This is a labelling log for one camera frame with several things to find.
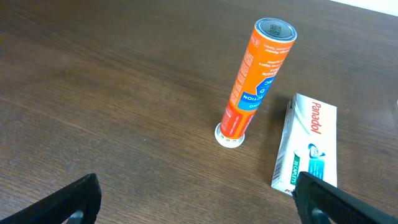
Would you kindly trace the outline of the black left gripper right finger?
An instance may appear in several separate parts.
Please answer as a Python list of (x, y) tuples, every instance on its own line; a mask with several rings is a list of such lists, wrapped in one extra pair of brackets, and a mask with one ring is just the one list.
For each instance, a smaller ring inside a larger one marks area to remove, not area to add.
[(308, 172), (298, 175), (292, 193), (302, 223), (397, 224), (388, 215)]

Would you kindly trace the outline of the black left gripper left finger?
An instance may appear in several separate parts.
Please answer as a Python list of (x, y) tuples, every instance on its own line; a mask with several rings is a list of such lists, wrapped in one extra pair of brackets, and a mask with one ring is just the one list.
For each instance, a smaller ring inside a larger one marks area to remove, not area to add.
[(1, 220), (1, 224), (94, 224), (100, 206), (101, 188), (92, 173)]

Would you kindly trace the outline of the white Panadol box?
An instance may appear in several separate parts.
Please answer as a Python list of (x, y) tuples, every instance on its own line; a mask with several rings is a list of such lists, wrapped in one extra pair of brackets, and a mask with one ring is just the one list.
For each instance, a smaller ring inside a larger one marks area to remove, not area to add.
[(337, 107), (295, 94), (288, 102), (271, 187), (291, 195), (301, 171), (337, 186)]

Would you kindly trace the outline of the orange tablet tube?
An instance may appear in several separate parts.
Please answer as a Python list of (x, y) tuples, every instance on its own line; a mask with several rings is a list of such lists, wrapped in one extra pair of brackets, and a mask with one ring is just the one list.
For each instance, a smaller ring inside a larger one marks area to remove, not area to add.
[(224, 147), (240, 146), (251, 120), (297, 38), (288, 22), (275, 18), (256, 21), (223, 118), (215, 129)]

